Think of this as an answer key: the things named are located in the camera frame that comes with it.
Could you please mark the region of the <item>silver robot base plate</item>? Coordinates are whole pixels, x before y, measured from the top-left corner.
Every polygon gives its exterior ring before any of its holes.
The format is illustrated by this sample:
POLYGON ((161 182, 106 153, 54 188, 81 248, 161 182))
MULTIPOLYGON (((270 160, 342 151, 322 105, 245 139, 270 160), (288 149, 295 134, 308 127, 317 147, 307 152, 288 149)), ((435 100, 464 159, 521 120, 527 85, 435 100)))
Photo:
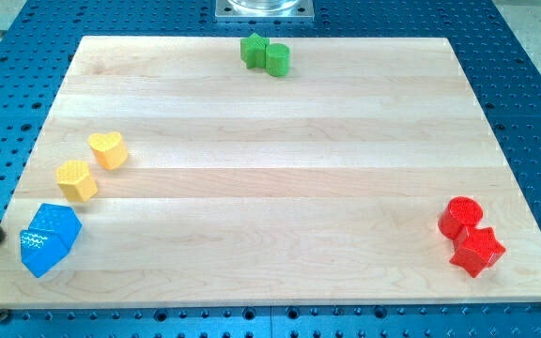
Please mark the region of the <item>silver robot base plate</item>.
POLYGON ((216 0, 216 21, 313 21, 313 0, 216 0))

